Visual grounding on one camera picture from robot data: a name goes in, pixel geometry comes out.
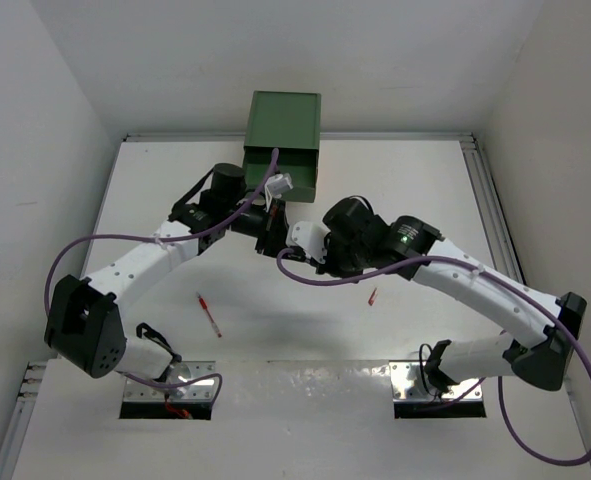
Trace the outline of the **small red clip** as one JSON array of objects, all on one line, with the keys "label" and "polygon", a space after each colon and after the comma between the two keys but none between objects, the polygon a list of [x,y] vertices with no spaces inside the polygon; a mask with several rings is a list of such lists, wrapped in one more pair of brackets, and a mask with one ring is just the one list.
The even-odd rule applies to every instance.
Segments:
[{"label": "small red clip", "polygon": [[372,293],[371,293],[371,295],[370,295],[370,297],[369,297],[369,299],[368,299],[368,305],[369,306],[373,306],[374,305],[374,303],[376,301],[376,298],[377,298],[377,292],[378,292],[378,289],[377,288],[374,288],[373,291],[372,291]]}]

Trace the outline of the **red gel pen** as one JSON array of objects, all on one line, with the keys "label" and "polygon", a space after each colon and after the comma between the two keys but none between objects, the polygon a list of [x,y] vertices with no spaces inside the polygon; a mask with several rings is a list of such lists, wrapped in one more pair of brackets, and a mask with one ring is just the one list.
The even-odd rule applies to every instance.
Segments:
[{"label": "red gel pen", "polygon": [[207,317],[207,319],[208,319],[208,321],[209,321],[209,323],[210,323],[210,325],[211,325],[211,327],[212,327],[212,329],[213,329],[216,337],[217,338],[222,338],[222,332],[219,329],[219,327],[218,327],[218,325],[217,325],[214,317],[212,316],[206,300],[204,299],[204,297],[199,292],[196,292],[196,297],[197,297],[197,300],[198,300],[198,302],[199,302],[199,304],[200,304],[200,306],[201,306],[204,314],[206,315],[206,317]]}]

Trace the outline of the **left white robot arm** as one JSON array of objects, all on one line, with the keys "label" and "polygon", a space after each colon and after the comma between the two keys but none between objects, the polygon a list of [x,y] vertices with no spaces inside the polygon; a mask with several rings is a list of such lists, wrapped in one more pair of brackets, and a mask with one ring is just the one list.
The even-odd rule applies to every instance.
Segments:
[{"label": "left white robot arm", "polygon": [[275,161],[255,188],[244,170],[214,165],[171,207],[167,219],[148,237],[132,236],[136,246],[106,267],[77,278],[47,279],[44,341],[58,355],[92,378],[117,372],[165,387],[180,355],[157,332],[141,324],[126,335],[123,318],[139,298],[182,264],[219,241],[228,230],[274,246],[286,239],[285,204],[290,174]]}]

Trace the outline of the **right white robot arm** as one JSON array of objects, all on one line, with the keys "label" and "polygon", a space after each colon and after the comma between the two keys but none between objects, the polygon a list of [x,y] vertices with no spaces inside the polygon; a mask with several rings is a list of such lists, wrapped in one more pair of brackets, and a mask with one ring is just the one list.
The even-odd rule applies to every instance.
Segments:
[{"label": "right white robot arm", "polygon": [[322,272],[349,278],[427,256],[429,262],[400,268],[397,275],[450,296],[503,329],[495,337],[439,341],[424,366],[432,388],[446,392],[470,378],[515,376],[541,390],[561,389],[587,308],[582,296],[556,297],[519,284],[478,263],[428,223],[408,215],[386,223],[355,197],[336,203],[323,223],[329,232]]}]

